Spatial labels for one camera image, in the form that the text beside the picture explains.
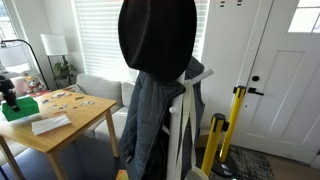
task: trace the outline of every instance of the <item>window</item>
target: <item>window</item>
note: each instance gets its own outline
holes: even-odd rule
[[[193,56],[201,60],[209,0],[195,0],[197,34]],[[118,18],[122,0],[73,0],[74,14],[84,56],[85,71],[112,80],[134,80],[118,40]]]
[[[13,27],[11,19],[8,15],[6,6],[3,0],[0,0],[0,40],[17,39],[16,31]],[[7,71],[25,72],[30,70],[29,63],[20,64],[17,66],[6,67]]]
[[[320,1],[300,0],[289,32],[320,33]]]

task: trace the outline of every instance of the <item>floor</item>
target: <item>floor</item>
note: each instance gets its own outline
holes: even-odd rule
[[[114,180],[118,169],[125,168],[122,159],[113,158],[109,144],[80,136],[59,152],[63,169],[69,179],[110,179]],[[267,157],[275,180],[320,180],[320,170],[303,164],[262,154]],[[55,175],[45,155],[33,149],[27,149],[16,157],[18,165],[26,179],[54,180]],[[8,164],[3,166],[9,179],[15,179]]]

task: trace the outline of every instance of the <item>wooden table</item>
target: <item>wooden table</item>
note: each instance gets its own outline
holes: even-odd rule
[[[65,93],[65,96],[53,98],[57,93]],[[57,151],[75,140],[87,128],[105,116],[108,124],[113,155],[115,157],[119,156],[110,110],[111,107],[116,104],[116,101],[62,90],[42,95],[35,98],[35,100],[38,102],[40,113],[12,122],[0,122],[1,149],[17,179],[24,179],[24,177],[4,140],[4,137],[45,153],[57,178],[67,179],[61,168],[59,159],[57,158]],[[88,101],[92,101],[94,104],[84,103],[85,105],[81,105],[83,102]],[[71,124],[37,136],[33,134],[31,122],[52,118],[61,114],[66,114],[71,121]]]

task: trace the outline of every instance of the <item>green box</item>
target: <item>green box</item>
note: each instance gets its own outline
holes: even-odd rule
[[[30,116],[39,112],[38,103],[30,96],[18,98],[17,105],[19,106],[20,111],[15,112],[6,102],[2,103],[2,113],[8,121]]]

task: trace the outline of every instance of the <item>gray jacket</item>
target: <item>gray jacket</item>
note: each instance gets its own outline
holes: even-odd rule
[[[192,58],[186,70],[186,79],[203,72],[203,65]],[[194,85],[197,127],[204,110],[201,100],[200,83]],[[127,122],[120,139],[121,156],[126,161],[130,180],[165,179],[167,137],[162,132],[162,125],[169,124],[171,101],[184,93],[185,88],[178,82],[162,84],[149,74],[140,72],[132,94]],[[186,136],[190,136],[190,126]],[[190,169],[191,141],[185,141],[183,156],[183,177]]]

